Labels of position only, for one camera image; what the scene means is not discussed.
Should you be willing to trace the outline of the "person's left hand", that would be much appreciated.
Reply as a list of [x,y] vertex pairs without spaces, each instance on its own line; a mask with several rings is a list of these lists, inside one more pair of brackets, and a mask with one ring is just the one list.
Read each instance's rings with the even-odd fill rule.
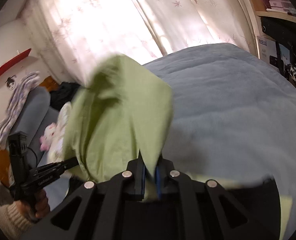
[[45,190],[37,192],[28,202],[18,200],[15,204],[19,213],[32,222],[44,218],[51,210]]

